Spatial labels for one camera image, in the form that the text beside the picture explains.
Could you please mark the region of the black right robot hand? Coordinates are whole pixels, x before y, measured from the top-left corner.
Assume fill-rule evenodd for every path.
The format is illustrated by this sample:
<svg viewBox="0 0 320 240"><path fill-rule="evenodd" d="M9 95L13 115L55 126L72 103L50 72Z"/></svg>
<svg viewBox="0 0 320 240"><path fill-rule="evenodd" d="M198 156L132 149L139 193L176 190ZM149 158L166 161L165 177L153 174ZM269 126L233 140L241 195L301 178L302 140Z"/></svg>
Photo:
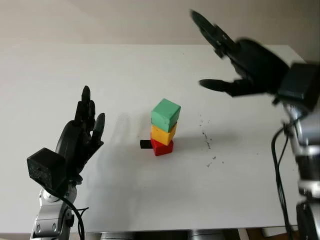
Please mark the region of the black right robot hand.
<svg viewBox="0 0 320 240"><path fill-rule="evenodd" d="M277 55L250 38L233 41L218 25L211 24L195 10L190 11L193 22L221 59L230 59L235 72L241 76L233 82L201 79L199 85L231 97L268 93L274 95L289 66Z"/></svg>

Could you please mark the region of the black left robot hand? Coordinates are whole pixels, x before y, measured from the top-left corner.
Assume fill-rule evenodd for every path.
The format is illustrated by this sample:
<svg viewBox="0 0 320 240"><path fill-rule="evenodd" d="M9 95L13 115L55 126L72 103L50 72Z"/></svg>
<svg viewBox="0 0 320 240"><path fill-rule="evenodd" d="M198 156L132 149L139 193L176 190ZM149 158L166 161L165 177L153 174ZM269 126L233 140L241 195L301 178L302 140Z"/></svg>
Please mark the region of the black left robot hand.
<svg viewBox="0 0 320 240"><path fill-rule="evenodd" d="M66 160L66 178L80 185L80 173L89 159L104 144L101 140L105 127L105 114L96 114L95 102L86 85L77 103L74 119L69 121L58 140L55 152Z"/></svg>

